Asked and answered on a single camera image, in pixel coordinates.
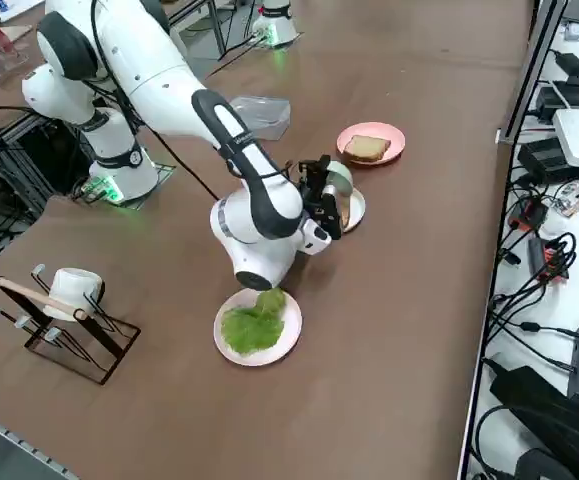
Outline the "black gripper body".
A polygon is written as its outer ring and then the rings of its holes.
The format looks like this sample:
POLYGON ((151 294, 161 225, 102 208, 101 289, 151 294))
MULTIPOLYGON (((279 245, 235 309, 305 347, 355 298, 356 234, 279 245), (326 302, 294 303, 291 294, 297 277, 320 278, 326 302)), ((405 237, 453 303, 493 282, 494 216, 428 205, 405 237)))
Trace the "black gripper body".
POLYGON ((322 207, 322 192, 324 183, 318 190, 303 190, 302 199, 305 211, 311 218, 320 218, 324 212, 322 207))

